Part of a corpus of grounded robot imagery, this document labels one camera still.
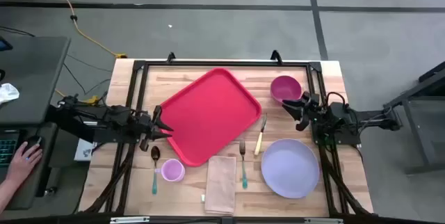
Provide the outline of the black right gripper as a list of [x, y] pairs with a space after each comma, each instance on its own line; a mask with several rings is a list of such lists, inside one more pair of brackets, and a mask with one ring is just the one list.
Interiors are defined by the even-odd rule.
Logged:
[[303, 93], [301, 97], [303, 103], [298, 100], [283, 100], [282, 107], [294, 119], [299, 120], [296, 125], [297, 131], [303, 131], [310, 122], [316, 121], [321, 114], [319, 94]]

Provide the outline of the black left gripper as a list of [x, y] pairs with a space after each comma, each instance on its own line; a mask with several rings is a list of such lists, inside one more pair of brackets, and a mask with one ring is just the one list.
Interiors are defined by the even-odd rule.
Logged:
[[[169, 126], [161, 120], [162, 108], [160, 105], [155, 106], [154, 108], [154, 125], [160, 129], [171, 130]], [[155, 141], [160, 138], [168, 138], [171, 137], [171, 134], [163, 133], [162, 131], [153, 131], [152, 132], [152, 118], [146, 111], [137, 111], [135, 114], [136, 119], [136, 131], [139, 134], [142, 134], [144, 137], [140, 140], [139, 148], [142, 151], [147, 151], [149, 147], [149, 139], [152, 135], [152, 140]]]

